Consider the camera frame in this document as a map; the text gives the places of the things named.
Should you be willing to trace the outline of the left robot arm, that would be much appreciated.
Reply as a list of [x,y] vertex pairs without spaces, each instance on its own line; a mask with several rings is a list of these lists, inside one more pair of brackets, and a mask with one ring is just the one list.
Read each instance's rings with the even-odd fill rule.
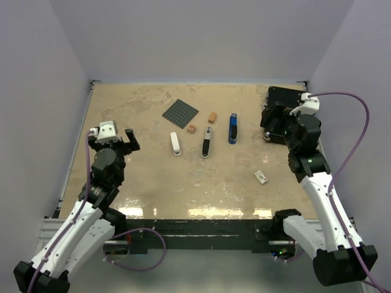
[[92,128],[86,148],[95,150],[87,162],[87,181],[69,216],[51,240],[29,262],[13,270],[20,292],[68,292],[70,277],[110,237],[126,234],[125,216],[110,208],[125,179],[125,157],[140,145],[132,129],[129,141],[117,136],[113,122]]

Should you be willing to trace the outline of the white staple box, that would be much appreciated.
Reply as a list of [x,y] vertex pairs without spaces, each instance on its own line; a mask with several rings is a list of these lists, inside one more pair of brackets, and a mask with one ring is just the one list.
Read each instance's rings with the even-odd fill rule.
[[268,182],[267,177],[265,176],[265,174],[261,170],[256,171],[254,173],[254,175],[259,180],[259,182],[261,184],[266,184]]

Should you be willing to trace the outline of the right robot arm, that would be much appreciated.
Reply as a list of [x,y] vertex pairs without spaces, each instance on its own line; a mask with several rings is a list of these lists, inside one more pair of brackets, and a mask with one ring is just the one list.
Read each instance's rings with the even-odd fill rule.
[[260,126],[266,139],[279,138],[287,146],[289,168],[309,196],[322,228],[317,232],[290,209],[275,213],[273,235],[280,240],[290,237],[301,246],[323,286],[368,278],[378,254],[373,245],[364,244],[338,199],[327,160],[318,150],[319,119],[276,103],[263,108]]

